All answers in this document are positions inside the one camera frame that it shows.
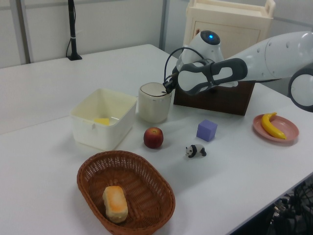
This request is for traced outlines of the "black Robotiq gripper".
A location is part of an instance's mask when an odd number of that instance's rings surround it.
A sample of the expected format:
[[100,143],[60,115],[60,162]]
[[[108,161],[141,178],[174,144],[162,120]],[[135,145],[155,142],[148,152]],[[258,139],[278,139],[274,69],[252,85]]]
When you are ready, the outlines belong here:
[[179,73],[176,72],[176,73],[171,75],[171,78],[169,81],[163,82],[163,86],[164,86],[167,94],[170,94],[173,91],[173,88],[175,88],[177,86],[178,76],[179,76]]

